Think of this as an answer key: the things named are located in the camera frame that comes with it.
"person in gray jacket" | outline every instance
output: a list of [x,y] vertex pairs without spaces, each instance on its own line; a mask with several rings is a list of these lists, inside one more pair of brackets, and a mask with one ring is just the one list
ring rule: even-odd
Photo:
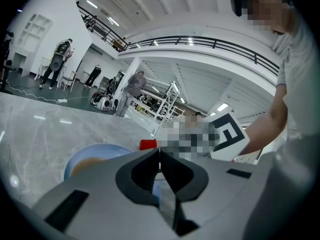
[[133,98],[140,95],[141,89],[143,89],[146,85],[147,80],[144,78],[144,74],[145,73],[143,71],[139,71],[137,74],[134,74],[130,77],[127,87],[123,90],[119,105],[114,116],[125,116]]

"dark floor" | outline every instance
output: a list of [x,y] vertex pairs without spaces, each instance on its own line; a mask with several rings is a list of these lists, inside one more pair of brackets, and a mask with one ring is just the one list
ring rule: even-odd
[[76,80],[72,89],[72,92],[70,92],[70,87],[66,88],[64,91],[64,88],[61,86],[61,88],[57,88],[57,83],[53,86],[52,90],[49,90],[50,86],[50,80],[46,82],[46,84],[43,86],[43,89],[39,88],[39,84],[41,79],[34,80],[34,75],[27,75],[24,77],[21,77],[21,72],[11,72],[9,73],[7,81],[10,83],[11,87],[16,87],[15,89],[19,90],[25,90],[27,94],[33,94],[37,97],[43,97],[47,100],[55,100],[55,101],[47,101],[43,98],[35,98],[32,95],[26,95],[24,92],[20,93],[17,90],[13,90],[9,87],[9,84],[6,84],[5,89],[14,95],[37,100],[41,102],[51,103],[51,104],[57,104],[58,99],[70,99],[70,98],[76,98],[68,100],[66,103],[58,103],[60,106],[65,106],[69,108],[75,108],[79,110],[85,110],[85,111],[91,111],[96,113],[103,113],[112,115],[114,111],[110,112],[104,112],[96,109],[92,104],[90,104],[90,98],[91,96],[97,91],[97,88],[92,87],[88,88],[83,85],[83,83],[80,83],[79,80]]

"metal railing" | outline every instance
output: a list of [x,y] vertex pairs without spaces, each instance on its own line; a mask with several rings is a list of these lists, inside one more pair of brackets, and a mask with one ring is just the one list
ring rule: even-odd
[[78,5],[78,8],[88,31],[98,36],[118,52],[124,51],[127,48],[127,42],[110,27],[81,6]]
[[229,51],[234,54],[238,54],[252,61],[254,64],[260,65],[266,68],[268,71],[278,76],[279,66],[273,63],[271,60],[260,55],[259,53],[243,47],[239,44],[224,41],[221,39],[203,37],[203,36],[189,36],[189,35],[173,35],[157,37],[147,39],[135,43],[131,43],[126,47],[126,50],[138,49],[144,46],[160,46],[160,45],[186,45],[186,46],[197,46],[207,47],[210,49]]

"black pants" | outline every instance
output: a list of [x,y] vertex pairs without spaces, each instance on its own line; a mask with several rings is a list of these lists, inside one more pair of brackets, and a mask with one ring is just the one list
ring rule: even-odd
[[92,86],[96,78],[99,76],[99,72],[97,70],[93,70],[92,73],[90,74],[89,78],[85,82],[86,86]]
[[[53,72],[53,77],[52,77],[52,79],[51,79],[50,87],[54,87],[55,82],[56,82],[56,80],[57,80],[57,78],[58,78],[58,76],[59,76],[59,73],[60,73],[62,67],[64,66],[64,63],[65,63],[65,62],[63,61],[63,62],[61,63],[61,66],[59,67],[59,69],[58,69],[57,71],[54,71],[54,72]],[[48,77],[50,76],[51,72],[52,72],[51,66],[49,65],[48,68],[47,68],[47,70],[46,70],[46,72],[45,72],[44,75],[43,75],[43,80],[42,80],[42,83],[41,83],[42,85],[44,85],[44,84],[46,83],[46,81],[48,80]]]

